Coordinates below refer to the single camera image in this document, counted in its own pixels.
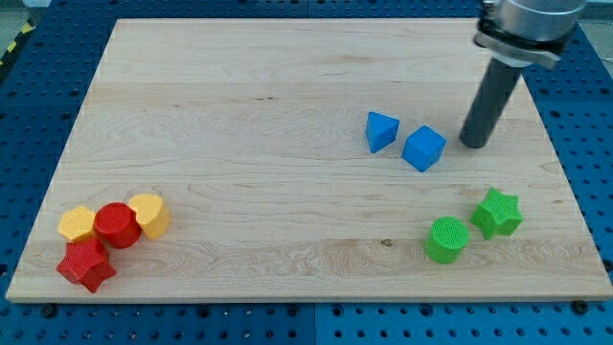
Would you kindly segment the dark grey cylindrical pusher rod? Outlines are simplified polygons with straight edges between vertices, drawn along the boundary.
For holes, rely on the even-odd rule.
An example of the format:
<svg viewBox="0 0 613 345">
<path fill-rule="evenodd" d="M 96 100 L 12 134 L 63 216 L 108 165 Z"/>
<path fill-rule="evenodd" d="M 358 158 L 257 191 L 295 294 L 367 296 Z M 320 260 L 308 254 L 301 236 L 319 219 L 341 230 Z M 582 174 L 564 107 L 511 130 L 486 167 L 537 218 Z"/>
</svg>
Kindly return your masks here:
<svg viewBox="0 0 613 345">
<path fill-rule="evenodd" d="M 460 131 L 459 139 L 466 147 L 481 149 L 488 143 L 520 74 L 520 68 L 490 59 Z"/>
</svg>

